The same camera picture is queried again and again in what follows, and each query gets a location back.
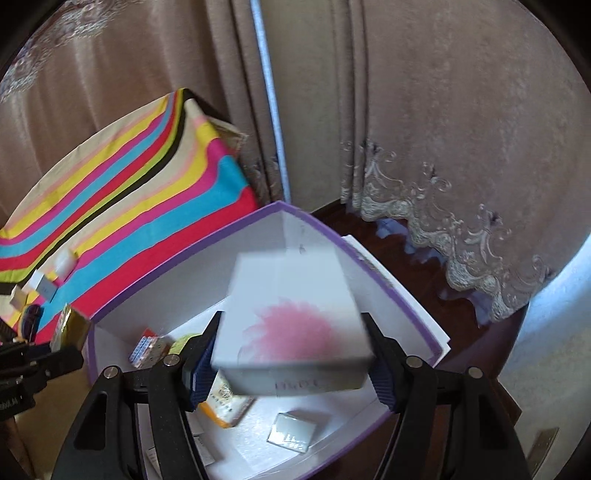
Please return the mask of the white box pink flower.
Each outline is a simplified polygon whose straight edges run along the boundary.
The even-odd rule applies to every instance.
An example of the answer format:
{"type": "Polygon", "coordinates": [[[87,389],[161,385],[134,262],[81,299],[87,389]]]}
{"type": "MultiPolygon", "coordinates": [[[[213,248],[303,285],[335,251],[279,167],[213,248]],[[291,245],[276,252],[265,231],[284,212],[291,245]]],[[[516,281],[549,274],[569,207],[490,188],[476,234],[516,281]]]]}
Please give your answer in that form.
{"type": "Polygon", "coordinates": [[[211,355],[233,393],[356,390],[373,359],[334,248],[238,256],[211,355]]]}

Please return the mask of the small silver taped box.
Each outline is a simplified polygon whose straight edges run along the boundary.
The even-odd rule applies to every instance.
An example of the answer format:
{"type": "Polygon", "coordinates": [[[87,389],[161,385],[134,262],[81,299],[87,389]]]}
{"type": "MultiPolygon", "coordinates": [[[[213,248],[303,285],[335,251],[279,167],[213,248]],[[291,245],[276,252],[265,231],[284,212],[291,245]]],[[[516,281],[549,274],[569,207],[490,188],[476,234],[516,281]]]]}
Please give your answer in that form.
{"type": "Polygon", "coordinates": [[[317,424],[287,413],[276,416],[266,442],[298,454],[304,454],[311,445],[317,424]]]}

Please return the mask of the green fuzzy ball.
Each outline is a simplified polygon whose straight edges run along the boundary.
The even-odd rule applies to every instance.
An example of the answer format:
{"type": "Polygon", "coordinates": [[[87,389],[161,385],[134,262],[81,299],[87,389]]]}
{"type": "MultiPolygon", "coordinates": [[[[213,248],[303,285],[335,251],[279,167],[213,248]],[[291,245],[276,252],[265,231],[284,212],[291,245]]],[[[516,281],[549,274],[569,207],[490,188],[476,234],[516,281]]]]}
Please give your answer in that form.
{"type": "Polygon", "coordinates": [[[169,355],[180,355],[184,346],[187,344],[187,342],[190,341],[190,339],[192,339],[194,337],[197,337],[197,334],[186,334],[186,335],[183,335],[182,337],[174,340],[168,350],[168,354],[169,355]]]}

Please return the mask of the orange white carton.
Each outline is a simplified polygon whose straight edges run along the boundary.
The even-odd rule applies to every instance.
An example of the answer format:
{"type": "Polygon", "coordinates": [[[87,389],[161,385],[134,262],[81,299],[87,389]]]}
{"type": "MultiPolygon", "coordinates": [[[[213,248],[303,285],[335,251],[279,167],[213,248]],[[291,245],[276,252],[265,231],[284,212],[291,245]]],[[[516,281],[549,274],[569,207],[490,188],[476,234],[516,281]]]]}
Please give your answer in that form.
{"type": "Polygon", "coordinates": [[[233,393],[228,381],[217,373],[206,400],[198,408],[217,426],[228,429],[238,424],[253,401],[253,397],[233,393]]]}

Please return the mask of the colourful dotted small box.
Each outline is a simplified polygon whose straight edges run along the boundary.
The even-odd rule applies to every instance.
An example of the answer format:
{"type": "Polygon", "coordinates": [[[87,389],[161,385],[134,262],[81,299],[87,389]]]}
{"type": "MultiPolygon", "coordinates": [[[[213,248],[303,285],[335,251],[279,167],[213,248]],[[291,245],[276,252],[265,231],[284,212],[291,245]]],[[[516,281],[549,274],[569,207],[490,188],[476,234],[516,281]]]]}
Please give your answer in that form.
{"type": "Polygon", "coordinates": [[[168,350],[167,339],[159,337],[152,330],[146,328],[129,355],[129,362],[135,369],[148,369],[165,356],[168,350]]]}

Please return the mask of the gold yellow box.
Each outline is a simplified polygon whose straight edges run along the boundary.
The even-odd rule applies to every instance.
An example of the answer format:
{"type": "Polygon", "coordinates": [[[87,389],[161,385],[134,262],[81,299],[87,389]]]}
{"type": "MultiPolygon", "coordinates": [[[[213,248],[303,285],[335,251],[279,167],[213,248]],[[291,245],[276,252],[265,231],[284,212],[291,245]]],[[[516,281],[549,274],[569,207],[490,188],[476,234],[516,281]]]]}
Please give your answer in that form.
{"type": "Polygon", "coordinates": [[[82,313],[66,304],[59,314],[56,328],[50,340],[52,352],[66,348],[81,351],[91,329],[91,321],[82,313]]]}

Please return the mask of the small white cube box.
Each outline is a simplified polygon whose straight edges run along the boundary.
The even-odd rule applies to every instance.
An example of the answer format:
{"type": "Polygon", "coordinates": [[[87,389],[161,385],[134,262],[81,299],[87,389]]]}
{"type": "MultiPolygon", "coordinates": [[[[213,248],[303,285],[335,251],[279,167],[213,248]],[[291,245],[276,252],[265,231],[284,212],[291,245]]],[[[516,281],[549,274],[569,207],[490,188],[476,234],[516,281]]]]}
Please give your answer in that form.
{"type": "Polygon", "coordinates": [[[10,294],[9,304],[15,311],[22,312],[27,305],[27,298],[27,293],[15,285],[10,294]]]}

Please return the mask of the white box blue side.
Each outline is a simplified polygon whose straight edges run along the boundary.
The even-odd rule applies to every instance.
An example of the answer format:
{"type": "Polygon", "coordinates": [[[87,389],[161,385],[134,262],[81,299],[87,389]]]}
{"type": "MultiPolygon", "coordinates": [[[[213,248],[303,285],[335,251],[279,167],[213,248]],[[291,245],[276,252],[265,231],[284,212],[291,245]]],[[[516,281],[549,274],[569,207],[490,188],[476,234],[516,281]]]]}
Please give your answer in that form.
{"type": "Polygon", "coordinates": [[[36,292],[45,301],[52,301],[58,286],[51,279],[49,279],[42,271],[36,269],[26,282],[26,286],[30,291],[36,292]]]}

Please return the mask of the striped colourful cloth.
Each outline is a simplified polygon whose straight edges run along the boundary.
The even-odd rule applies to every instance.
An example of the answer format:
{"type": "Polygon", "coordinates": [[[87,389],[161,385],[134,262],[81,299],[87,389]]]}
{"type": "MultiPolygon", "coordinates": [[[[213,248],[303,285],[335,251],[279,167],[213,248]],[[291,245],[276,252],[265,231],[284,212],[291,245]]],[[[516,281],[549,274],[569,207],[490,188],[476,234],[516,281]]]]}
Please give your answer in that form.
{"type": "Polygon", "coordinates": [[[29,191],[1,230],[1,317],[18,285],[43,314],[37,338],[53,334],[66,304],[87,316],[166,260],[256,211],[238,164],[245,134],[205,114],[185,89],[125,115],[64,156],[29,191]],[[63,249],[78,258],[65,282],[63,249]],[[26,286],[34,270],[57,284],[52,301],[26,286]]]}

